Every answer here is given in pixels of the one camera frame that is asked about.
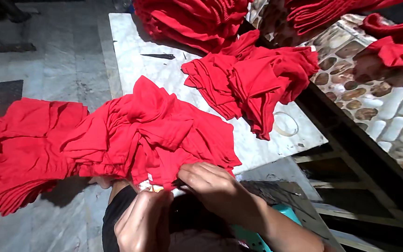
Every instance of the folded red shirt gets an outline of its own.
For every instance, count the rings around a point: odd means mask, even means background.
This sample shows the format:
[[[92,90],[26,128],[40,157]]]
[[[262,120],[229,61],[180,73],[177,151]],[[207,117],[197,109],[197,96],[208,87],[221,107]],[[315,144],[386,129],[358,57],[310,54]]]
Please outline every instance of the folded red shirt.
[[[135,14],[153,39],[173,39],[211,52],[235,41],[252,0],[135,0]]]
[[[287,21],[293,24],[298,35],[338,20],[350,12],[381,9],[402,3],[403,0],[285,0],[289,10]]]
[[[0,213],[5,216],[77,173],[59,147],[88,115],[75,102],[22,98],[0,117]]]
[[[384,25],[381,18],[373,13],[363,20],[361,28],[378,39],[367,49],[377,52],[385,66],[403,66],[403,24]]]
[[[251,131],[270,140],[276,103],[293,101],[319,70],[310,47],[266,49],[255,47],[259,31],[240,36],[219,53],[185,63],[185,85],[197,88],[207,103],[225,119],[245,114]]]
[[[231,173],[240,165],[233,126],[180,101],[141,76],[133,94],[106,102],[73,130],[61,150],[80,176],[149,179],[172,188],[181,165],[206,161]]]

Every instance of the teal plastic stool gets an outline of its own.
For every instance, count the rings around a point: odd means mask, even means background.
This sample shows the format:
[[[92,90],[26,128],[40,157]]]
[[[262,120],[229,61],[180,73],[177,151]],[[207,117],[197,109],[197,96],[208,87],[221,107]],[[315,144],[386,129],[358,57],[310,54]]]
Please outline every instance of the teal plastic stool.
[[[298,220],[291,207],[284,204],[277,204],[272,206],[272,208],[278,210],[280,213],[284,214],[285,216],[289,217],[292,221],[302,226],[301,222]],[[238,239],[243,243],[246,243],[250,249],[254,249],[257,252],[272,251],[258,233],[249,231],[238,225],[233,225],[232,229],[234,231],[236,239]]]

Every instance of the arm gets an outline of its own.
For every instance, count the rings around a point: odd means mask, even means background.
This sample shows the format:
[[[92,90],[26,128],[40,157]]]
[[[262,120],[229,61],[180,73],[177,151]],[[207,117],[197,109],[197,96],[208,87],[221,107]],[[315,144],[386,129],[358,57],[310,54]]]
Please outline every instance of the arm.
[[[178,177],[209,211],[259,233],[275,252],[332,252],[318,236],[249,193],[224,169],[208,163],[185,164]]]

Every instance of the person's left hand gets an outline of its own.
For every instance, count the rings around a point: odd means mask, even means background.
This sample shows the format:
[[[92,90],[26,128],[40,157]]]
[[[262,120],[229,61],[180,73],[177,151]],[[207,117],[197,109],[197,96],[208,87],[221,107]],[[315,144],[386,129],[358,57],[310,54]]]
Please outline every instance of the person's left hand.
[[[140,192],[115,224],[120,252],[168,251],[171,192]]]

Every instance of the person's right hand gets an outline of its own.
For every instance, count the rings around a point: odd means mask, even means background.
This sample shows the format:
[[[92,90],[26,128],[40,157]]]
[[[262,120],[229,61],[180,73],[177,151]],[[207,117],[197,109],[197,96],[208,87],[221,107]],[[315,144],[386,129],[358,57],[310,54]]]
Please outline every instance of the person's right hand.
[[[205,162],[184,164],[178,178],[191,187],[206,209],[228,223],[258,233],[265,230],[265,201],[249,193],[224,169]]]

